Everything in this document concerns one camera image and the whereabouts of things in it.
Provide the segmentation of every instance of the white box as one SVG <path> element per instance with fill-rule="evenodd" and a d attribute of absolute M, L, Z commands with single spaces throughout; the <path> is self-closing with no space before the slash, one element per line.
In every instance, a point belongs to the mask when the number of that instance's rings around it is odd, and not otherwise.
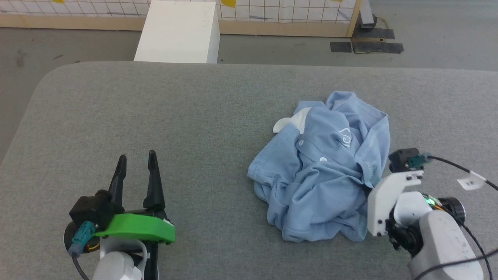
<path fill-rule="evenodd" d="M 217 63 L 215 2 L 153 0 L 134 61 Z"/>

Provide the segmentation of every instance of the wooden frame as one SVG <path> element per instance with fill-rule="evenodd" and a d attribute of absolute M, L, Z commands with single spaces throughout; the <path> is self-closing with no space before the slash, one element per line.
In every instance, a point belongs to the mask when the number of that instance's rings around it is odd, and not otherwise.
<path fill-rule="evenodd" d="M 351 38 L 356 26 L 362 0 L 357 0 L 350 24 L 317 22 L 258 22 L 220 20 L 221 34 L 312 36 Z M 88 17 L 88 16 L 38 16 L 0 14 L 0 27 L 94 29 L 142 31 L 145 18 L 138 17 Z"/>

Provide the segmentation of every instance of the black tape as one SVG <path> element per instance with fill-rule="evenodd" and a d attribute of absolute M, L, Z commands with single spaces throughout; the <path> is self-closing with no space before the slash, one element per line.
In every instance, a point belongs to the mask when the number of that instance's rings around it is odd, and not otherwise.
<path fill-rule="evenodd" d="M 401 43 L 386 42 L 352 42 L 355 53 L 402 53 Z"/>
<path fill-rule="evenodd" d="M 350 42 L 330 42 L 331 52 L 352 52 Z"/>
<path fill-rule="evenodd" d="M 383 28 L 374 28 L 370 31 L 355 29 L 352 38 L 396 39 L 396 37 L 394 37 L 394 31 L 392 29 L 383 29 Z"/>

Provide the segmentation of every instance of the gray floor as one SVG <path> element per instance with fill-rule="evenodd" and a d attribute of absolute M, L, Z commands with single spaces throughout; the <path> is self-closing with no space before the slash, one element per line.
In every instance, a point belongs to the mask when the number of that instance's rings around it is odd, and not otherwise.
<path fill-rule="evenodd" d="M 331 53 L 330 38 L 222 35 L 219 63 L 498 71 L 497 1 L 372 0 L 372 9 L 394 29 L 402 54 Z M 46 73 L 79 61 L 133 60 L 139 38 L 130 31 L 0 28 L 0 162 Z"/>

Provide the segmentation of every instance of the gray fabric surface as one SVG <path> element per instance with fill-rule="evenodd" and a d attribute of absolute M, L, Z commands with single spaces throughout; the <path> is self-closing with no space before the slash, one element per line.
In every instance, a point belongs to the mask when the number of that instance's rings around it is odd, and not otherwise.
<path fill-rule="evenodd" d="M 0 278 L 79 279 L 62 245 L 68 211 L 107 188 L 128 156 L 124 206 L 140 208 L 155 149 L 177 242 L 160 248 L 163 279 L 408 279 L 387 238 L 288 243 L 266 222 L 247 167 L 299 100 L 355 91 L 389 114 L 391 149 L 419 147 L 498 182 L 498 73 L 463 70 L 78 63 L 41 82 L 0 167 Z M 419 189 L 456 196 L 486 250 L 496 193 L 466 192 L 434 163 Z M 90 276 L 98 253 L 81 258 Z M 491 260 L 494 269 L 496 259 Z"/>

